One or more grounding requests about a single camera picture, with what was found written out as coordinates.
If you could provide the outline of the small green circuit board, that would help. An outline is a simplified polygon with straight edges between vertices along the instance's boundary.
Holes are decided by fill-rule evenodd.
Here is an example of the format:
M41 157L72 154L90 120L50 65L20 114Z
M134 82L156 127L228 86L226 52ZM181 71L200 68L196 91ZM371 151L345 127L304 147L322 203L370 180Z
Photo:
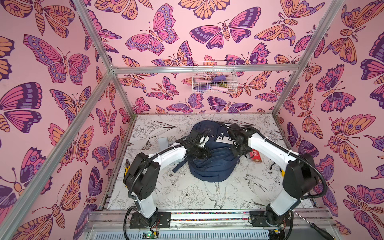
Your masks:
M143 240L158 239L158 237L159 237L159 232L145 231L142 234Z

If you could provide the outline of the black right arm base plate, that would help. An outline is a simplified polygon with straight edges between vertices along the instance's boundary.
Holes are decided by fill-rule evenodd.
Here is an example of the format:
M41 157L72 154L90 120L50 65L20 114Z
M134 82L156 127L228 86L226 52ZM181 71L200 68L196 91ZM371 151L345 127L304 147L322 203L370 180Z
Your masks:
M254 210L249 212L248 222L253 227L270 227L264 210Z

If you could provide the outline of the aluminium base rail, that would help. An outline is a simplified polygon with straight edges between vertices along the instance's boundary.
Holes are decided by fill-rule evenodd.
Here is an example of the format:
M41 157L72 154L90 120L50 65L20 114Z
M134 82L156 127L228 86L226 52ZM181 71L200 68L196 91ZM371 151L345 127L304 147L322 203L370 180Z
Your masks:
M131 216L124 223L126 211L92 212L85 228L84 240L142 240L145 231L159 232L152 240L279 240L290 234L291 240L321 240L323 237L297 215L287 214L279 226L253 227L248 222L254 210L188 210L171 212L169 229L130 229ZM343 239L329 211L325 209L298 209L298 214L331 234Z

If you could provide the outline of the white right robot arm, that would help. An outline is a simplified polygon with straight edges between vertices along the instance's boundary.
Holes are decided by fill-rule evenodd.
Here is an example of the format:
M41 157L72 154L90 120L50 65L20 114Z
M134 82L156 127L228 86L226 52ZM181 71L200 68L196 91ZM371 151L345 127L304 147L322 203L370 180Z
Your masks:
M278 165L284 174L283 189L265 208L264 216L268 225L280 225L283 216L303 200L326 195L326 180L315 167L312 155L284 148L252 126L232 124L228 127L228 134L234 141L233 153L236 157L257 150Z

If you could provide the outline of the navy blue student backpack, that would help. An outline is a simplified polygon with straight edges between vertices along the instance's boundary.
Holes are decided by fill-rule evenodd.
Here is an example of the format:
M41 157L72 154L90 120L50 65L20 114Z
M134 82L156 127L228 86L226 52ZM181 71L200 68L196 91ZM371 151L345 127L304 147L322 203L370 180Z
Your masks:
M201 181L215 183L228 179L240 158L235 157L232 152L233 141L227 127L205 120L195 124L192 130L200 134L208 133L209 139L204 145L208 149L208 156L198 157L189 154L173 168L173 172L176 173L187 163L191 174Z

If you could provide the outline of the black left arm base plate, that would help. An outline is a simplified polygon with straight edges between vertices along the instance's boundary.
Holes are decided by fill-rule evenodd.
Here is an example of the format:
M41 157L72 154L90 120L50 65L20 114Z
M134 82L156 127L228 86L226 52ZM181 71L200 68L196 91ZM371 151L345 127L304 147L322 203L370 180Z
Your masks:
M133 213L130 221L130 229L144 229L157 227L169 229L171 225L171 212L155 212L151 217L145 218L140 213Z

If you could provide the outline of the yellow handled pliers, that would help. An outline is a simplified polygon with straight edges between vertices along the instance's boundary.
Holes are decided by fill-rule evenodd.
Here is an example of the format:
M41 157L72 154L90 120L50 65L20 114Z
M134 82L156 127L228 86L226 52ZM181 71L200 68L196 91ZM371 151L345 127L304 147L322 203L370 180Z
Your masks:
M130 166L131 166L131 164L130 164L129 160L126 159L124 176L127 175L128 171L129 171L129 169L130 169Z

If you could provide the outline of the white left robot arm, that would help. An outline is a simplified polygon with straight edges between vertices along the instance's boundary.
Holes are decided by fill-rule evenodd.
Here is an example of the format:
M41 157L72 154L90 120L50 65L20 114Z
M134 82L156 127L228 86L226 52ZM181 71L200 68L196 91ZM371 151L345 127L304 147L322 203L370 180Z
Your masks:
M128 189L128 198L135 203L136 209L144 219L157 217L152 193L155 190L161 169L187 157L210 157L205 146L209 140L210 130L199 132L192 130L170 147L151 155L139 153L130 166L126 167L123 183Z

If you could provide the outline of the red pencil box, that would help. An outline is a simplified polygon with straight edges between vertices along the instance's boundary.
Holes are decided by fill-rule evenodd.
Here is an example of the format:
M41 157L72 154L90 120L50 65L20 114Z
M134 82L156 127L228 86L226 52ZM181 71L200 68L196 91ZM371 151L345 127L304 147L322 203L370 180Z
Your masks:
M250 156L253 162L256 162L256 163L262 162L262 157L257 150L253 149L252 152L250 153Z

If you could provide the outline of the silver pencil case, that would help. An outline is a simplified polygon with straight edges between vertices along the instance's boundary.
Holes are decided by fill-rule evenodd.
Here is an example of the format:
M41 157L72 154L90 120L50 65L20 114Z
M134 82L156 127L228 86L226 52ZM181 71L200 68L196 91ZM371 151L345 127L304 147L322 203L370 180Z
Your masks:
M169 141L167 137L162 137L158 139L159 149L163 151L169 147Z

